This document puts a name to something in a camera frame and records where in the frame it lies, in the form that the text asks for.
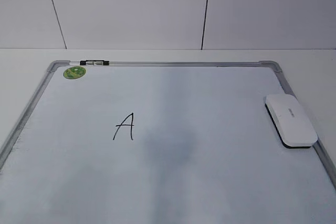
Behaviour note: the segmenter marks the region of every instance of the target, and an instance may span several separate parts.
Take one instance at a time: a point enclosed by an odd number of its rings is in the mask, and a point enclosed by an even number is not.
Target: whiteboard
[[[313,148],[282,146],[256,67],[69,66],[49,83],[0,175],[0,223],[335,223]],[[125,124],[116,125],[131,113]]]

